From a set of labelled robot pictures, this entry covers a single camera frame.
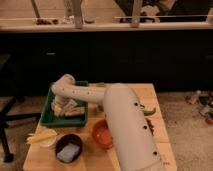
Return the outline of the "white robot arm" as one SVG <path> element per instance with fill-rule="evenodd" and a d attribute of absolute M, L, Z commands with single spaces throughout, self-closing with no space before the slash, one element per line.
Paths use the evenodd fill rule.
<path fill-rule="evenodd" d="M 64 75 L 52 86 L 59 99 L 72 98 L 103 106 L 121 171 L 166 171 L 140 99 L 126 84 L 77 86 Z"/>

